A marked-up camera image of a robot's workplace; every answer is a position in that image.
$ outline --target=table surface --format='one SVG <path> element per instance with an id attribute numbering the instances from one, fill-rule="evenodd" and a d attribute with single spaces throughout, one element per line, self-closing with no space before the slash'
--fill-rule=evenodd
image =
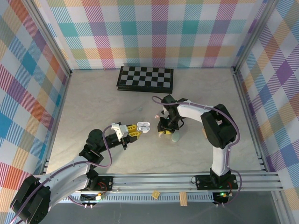
<path id="1" fill-rule="evenodd" d="M 103 130 L 111 123 L 151 123 L 151 130 L 128 145 L 111 149 L 113 164 L 99 173 L 164 173 L 208 171 L 213 148 L 202 133 L 202 124 L 185 119 L 179 130 L 180 140 L 159 138 L 158 120 L 154 116 L 161 106 L 151 97 L 166 94 L 117 91 L 119 70 L 75 71 L 67 92 L 47 172 L 63 166 L 83 149 L 89 132 Z M 241 141 L 232 147 L 230 166 L 236 170 L 260 170 L 256 151 L 230 69 L 175 69 L 175 99 L 187 98 L 194 103 L 215 106 L 224 104 L 239 126 Z M 109 163 L 108 153 L 102 164 Z"/>

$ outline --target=light green object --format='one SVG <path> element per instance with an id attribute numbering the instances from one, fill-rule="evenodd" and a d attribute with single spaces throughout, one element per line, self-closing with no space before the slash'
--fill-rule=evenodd
<path id="1" fill-rule="evenodd" d="M 177 142 L 179 140 L 179 132 L 176 131 L 175 133 L 171 134 L 171 140 L 173 142 Z"/>

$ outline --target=floor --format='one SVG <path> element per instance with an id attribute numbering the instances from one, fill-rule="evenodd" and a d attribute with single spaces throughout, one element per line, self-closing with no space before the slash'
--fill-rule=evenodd
<path id="1" fill-rule="evenodd" d="M 113 164 L 99 173 L 162 173 L 208 171 L 213 161 L 212 146 L 202 133 L 202 124 L 186 119 L 179 130 L 181 139 L 159 138 L 158 120 L 162 109 L 151 96 L 166 94 L 117 91 L 119 70 L 75 71 L 71 78 L 47 172 L 68 163 L 82 150 L 89 132 L 111 123 L 151 123 L 151 130 L 137 142 L 113 148 Z M 187 98 L 203 105 L 224 104 L 237 123 L 241 141 L 232 148 L 230 166 L 236 170 L 260 170 L 230 69 L 175 69 L 175 99 Z M 106 152 L 102 164 L 108 164 Z"/>

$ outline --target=wooden block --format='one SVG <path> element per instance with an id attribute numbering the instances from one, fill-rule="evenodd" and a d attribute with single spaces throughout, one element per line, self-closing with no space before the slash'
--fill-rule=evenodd
<path id="1" fill-rule="evenodd" d="M 204 128 L 202 128 L 202 133 L 204 134 L 205 138 L 207 139 L 207 136 L 206 136 L 206 131 Z"/>
<path id="2" fill-rule="evenodd" d="M 186 192 L 179 193 L 179 200 L 181 202 L 181 206 L 187 206 L 187 194 Z"/>
<path id="3" fill-rule="evenodd" d="M 160 192 L 157 191 L 157 190 L 154 190 L 154 192 L 153 192 L 153 194 L 152 194 L 152 197 L 153 197 L 154 199 L 158 199 L 159 195 L 160 195 Z"/>

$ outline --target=black and white checkered board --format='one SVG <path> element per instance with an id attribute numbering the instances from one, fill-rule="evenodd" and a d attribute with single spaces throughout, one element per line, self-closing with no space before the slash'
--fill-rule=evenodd
<path id="1" fill-rule="evenodd" d="M 173 69 L 122 66 L 117 90 L 172 93 Z"/>

